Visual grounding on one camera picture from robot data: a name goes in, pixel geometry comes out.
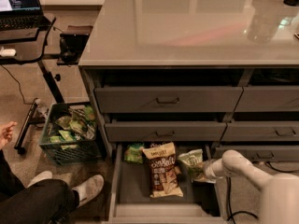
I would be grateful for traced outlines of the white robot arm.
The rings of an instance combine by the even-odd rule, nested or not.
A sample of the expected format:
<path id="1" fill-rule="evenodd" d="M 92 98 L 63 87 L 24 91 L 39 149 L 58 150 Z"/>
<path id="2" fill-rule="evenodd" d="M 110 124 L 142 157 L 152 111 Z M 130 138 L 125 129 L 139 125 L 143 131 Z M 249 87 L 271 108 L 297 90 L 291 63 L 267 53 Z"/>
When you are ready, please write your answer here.
<path id="1" fill-rule="evenodd" d="M 209 181 L 229 175 L 244 176 L 261 192 L 260 224 L 299 224 L 297 175 L 270 175 L 235 150 L 225 151 L 220 159 L 205 161 L 204 175 Z"/>

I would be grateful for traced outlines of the person's hand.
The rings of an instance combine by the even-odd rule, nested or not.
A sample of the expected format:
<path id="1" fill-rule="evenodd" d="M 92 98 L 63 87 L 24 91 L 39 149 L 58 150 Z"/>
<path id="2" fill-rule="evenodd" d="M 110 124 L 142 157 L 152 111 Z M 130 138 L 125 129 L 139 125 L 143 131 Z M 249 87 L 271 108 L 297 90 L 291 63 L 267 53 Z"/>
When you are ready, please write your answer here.
<path id="1" fill-rule="evenodd" d="M 11 142 L 13 129 L 16 125 L 17 122 L 15 121 L 0 125 L 0 150 L 2 150 L 8 143 Z"/>

